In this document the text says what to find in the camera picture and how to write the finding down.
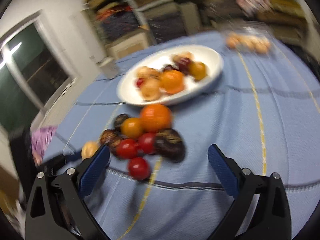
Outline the red tomato small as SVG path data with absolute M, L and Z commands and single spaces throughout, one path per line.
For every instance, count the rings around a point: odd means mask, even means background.
M 143 154 L 155 153 L 155 133 L 144 133 L 138 139 L 138 147 Z

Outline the red tomato front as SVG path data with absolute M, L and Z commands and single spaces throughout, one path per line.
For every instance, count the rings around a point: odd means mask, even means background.
M 142 157 L 130 159 L 127 168 L 129 175 L 135 180 L 144 180 L 150 176 L 149 164 Z

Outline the pepino melon top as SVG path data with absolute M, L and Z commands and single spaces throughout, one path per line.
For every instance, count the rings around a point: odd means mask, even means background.
M 91 158 L 98 150 L 99 144 L 96 141 L 88 141 L 84 144 L 81 150 L 82 160 Z

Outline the dark brown mangosteen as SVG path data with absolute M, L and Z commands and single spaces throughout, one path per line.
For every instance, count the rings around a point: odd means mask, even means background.
M 108 145 L 110 142 L 114 141 L 117 137 L 117 134 L 112 129 L 105 129 L 99 138 L 99 142 L 101 145 Z
M 120 145 L 122 142 L 123 138 L 122 137 L 114 137 L 109 143 L 108 147 L 110 149 L 110 152 L 114 155 L 117 156 L 117 147 Z

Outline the purple cloth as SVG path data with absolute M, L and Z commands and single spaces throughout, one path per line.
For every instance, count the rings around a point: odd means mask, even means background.
M 33 156 L 36 160 L 42 160 L 48 145 L 55 135 L 57 126 L 41 127 L 31 135 Z

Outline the framed picture cardboard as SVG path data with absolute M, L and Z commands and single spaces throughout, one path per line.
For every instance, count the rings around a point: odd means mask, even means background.
M 105 45 L 107 55 L 116 60 L 149 47 L 148 32 L 137 29 Z

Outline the striped pepino melon front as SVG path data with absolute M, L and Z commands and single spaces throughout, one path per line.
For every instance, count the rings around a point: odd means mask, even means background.
M 160 72 L 157 69 L 149 68 L 147 66 L 139 67 L 136 71 L 136 77 L 139 79 L 159 79 Z

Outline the metal storage shelf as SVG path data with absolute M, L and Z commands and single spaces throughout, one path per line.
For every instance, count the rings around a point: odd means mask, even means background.
M 248 21 L 267 25 L 285 43 L 299 43 L 308 30 L 301 5 L 297 0 L 270 3 L 270 11 L 247 17 L 235 0 L 84 0 L 84 15 L 103 43 L 137 29 L 162 43 Z

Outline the yellow-orange persimmon tomato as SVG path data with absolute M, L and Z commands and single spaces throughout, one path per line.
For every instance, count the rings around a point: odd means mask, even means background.
M 195 81 L 200 81 L 207 76 L 207 66 L 203 62 L 192 61 L 189 64 L 189 75 L 191 75 Z

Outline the dark mangosteen back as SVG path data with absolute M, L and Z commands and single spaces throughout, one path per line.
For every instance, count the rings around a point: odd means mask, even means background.
M 114 121 L 113 121 L 113 126 L 114 129 L 119 131 L 121 128 L 122 123 L 126 120 L 131 118 L 131 116 L 127 115 L 127 114 L 120 114 L 117 117 L 115 117 Z

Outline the orange mandarin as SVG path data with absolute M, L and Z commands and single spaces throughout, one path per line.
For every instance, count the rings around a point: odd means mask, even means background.
M 171 110 L 161 104 L 147 105 L 140 111 L 142 127 L 147 132 L 157 132 L 170 128 L 172 124 Z
M 168 94 L 176 94 L 185 89 L 184 74 L 178 70 L 165 71 L 160 75 L 161 87 Z

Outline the pale pepino melon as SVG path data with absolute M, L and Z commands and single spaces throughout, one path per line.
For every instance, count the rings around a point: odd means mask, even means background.
M 171 55 L 171 60 L 172 61 L 178 61 L 180 58 L 182 57 L 185 57 L 185 58 L 188 58 L 190 60 L 193 60 L 194 59 L 194 55 L 189 52 L 189 51 L 184 51 L 184 52 L 181 52 L 179 54 L 172 54 Z

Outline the pink crumpled cloth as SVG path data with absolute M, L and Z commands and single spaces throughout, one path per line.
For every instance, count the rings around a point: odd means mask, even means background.
M 258 12 L 270 11 L 270 0 L 235 0 L 237 5 L 247 17 L 253 17 Z

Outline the orange mandarin back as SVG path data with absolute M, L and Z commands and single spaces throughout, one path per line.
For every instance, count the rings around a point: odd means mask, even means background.
M 172 124 L 171 110 L 161 104 L 147 105 L 140 111 L 142 127 L 147 132 L 157 132 L 170 128 Z

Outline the clear plastic fruit box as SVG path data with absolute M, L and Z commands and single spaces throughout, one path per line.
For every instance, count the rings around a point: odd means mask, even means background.
M 242 53 L 270 55 L 274 51 L 271 29 L 262 23 L 243 22 L 221 30 L 226 47 Z

